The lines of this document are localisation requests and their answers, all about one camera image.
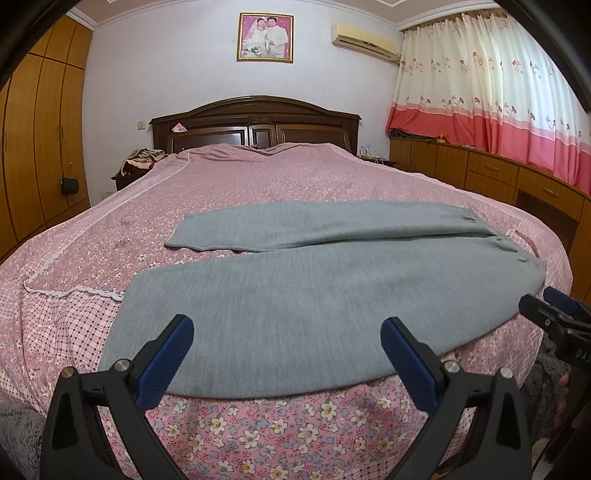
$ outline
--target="blue gripper pad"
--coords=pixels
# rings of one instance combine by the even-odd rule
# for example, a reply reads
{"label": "blue gripper pad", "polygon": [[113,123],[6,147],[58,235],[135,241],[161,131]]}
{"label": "blue gripper pad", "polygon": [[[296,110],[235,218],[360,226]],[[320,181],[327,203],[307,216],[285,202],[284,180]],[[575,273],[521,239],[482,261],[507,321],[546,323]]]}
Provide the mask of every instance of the blue gripper pad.
{"label": "blue gripper pad", "polygon": [[544,300],[570,316],[577,313],[579,308],[575,300],[552,287],[547,287],[544,290]]}
{"label": "blue gripper pad", "polygon": [[158,406],[193,344],[193,321],[182,317],[138,378],[135,406],[141,411]]}
{"label": "blue gripper pad", "polygon": [[390,319],[384,320],[380,331],[382,348],[396,369],[415,406],[434,414],[439,407],[437,382],[414,348]]}

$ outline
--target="metal screw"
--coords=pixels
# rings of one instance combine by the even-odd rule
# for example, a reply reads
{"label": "metal screw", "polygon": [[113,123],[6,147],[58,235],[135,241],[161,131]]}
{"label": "metal screw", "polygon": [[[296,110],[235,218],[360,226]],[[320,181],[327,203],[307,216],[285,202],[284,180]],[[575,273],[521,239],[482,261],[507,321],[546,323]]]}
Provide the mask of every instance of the metal screw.
{"label": "metal screw", "polygon": [[117,360],[114,364],[115,370],[118,372],[125,372],[129,368],[130,362],[126,358]]}
{"label": "metal screw", "polygon": [[61,371],[61,377],[70,378],[75,372],[76,370],[74,370],[74,367],[65,367],[65,369]]}
{"label": "metal screw", "polygon": [[457,374],[460,371],[460,364],[450,360],[449,362],[445,362],[443,365],[445,370],[450,372],[451,374]]}
{"label": "metal screw", "polygon": [[501,376],[507,380],[513,378],[513,371],[509,367],[501,368]]}

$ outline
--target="bedspread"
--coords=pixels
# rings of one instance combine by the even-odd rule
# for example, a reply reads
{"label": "bedspread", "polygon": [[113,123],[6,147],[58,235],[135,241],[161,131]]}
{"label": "bedspread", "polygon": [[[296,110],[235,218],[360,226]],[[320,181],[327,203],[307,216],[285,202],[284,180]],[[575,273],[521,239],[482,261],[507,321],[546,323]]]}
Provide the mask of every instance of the bedspread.
{"label": "bedspread", "polygon": [[[165,248],[186,212],[279,200],[363,199],[471,208],[547,262],[547,286],[570,290],[572,275],[558,238],[514,207],[365,163],[332,145],[204,147],[159,162],[121,192],[29,240],[0,266],[0,395],[46,413],[63,367],[98,367],[125,287],[137,272],[236,254]],[[473,372],[508,365],[522,383],[540,341],[541,330],[516,316],[445,358]],[[137,477],[108,412],[102,416],[124,472]],[[165,395],[147,417],[189,478],[215,480],[382,479],[425,421],[396,375],[271,400]],[[466,413],[450,453],[469,420]]]}

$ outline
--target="ceiling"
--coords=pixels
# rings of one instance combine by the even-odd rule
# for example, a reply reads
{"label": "ceiling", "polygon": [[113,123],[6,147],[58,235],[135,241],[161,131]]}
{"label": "ceiling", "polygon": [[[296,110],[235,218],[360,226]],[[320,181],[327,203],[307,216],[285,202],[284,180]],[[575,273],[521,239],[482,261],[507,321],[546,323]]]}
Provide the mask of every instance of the ceiling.
{"label": "ceiling", "polygon": [[[151,3],[155,3],[154,0],[81,0],[77,9],[87,15],[92,23],[101,24]],[[494,2],[487,0],[326,0],[326,3],[348,5],[405,28],[413,21],[418,23],[460,11],[495,6]]]}

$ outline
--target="headboard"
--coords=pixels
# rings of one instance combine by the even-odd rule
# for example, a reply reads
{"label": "headboard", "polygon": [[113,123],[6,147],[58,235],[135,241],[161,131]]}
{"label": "headboard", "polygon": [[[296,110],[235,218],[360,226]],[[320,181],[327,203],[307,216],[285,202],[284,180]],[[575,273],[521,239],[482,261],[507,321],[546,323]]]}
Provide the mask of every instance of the headboard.
{"label": "headboard", "polygon": [[[230,143],[259,148],[285,142],[332,143],[357,153],[361,117],[311,103],[267,95],[231,98],[150,122],[154,148],[178,153],[188,148]],[[186,132],[174,133],[181,123]]]}

